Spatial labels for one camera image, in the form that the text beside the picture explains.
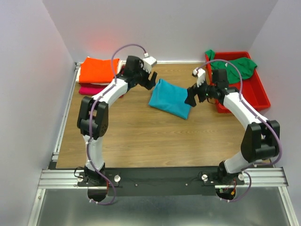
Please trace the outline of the teal blue t shirt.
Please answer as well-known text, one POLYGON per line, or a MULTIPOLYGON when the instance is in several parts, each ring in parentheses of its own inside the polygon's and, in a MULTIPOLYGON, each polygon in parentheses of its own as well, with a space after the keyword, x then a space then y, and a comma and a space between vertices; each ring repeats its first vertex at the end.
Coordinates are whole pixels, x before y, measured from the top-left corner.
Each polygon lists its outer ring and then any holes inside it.
POLYGON ((159 79, 149 100, 149 106, 186 120, 191 110, 191 106, 184 102, 186 98, 186 89, 159 79))

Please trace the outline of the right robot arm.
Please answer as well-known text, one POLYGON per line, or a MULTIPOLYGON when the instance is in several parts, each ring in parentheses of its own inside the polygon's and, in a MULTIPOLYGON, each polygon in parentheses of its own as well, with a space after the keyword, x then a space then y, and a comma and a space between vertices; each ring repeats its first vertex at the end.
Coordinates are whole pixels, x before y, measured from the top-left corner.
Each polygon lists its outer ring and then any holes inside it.
POLYGON ((243 97, 236 87, 230 87, 227 72, 224 69, 213 70, 213 84, 208 85, 206 72, 196 68, 192 76, 197 81, 187 89, 185 103, 196 106, 199 102, 213 98, 225 106, 237 118, 245 130, 240 151, 231 158, 222 161, 216 173, 217 181, 228 184, 238 174, 254 163, 261 163, 272 157, 280 157, 280 125, 259 114, 243 97))

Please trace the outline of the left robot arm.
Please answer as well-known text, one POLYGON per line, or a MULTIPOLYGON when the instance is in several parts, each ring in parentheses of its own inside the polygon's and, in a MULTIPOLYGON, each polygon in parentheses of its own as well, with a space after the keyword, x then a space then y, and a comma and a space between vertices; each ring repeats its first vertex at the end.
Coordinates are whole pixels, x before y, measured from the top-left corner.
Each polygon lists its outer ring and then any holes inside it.
POLYGON ((109 108, 136 85, 152 89, 156 84, 157 73, 151 71, 156 64, 157 60, 147 53, 143 59, 128 56, 124 68, 114 75, 112 82, 103 91, 82 99, 77 127, 86 143, 84 175, 92 185, 109 182, 105 176, 102 154, 103 137, 109 125, 109 108))

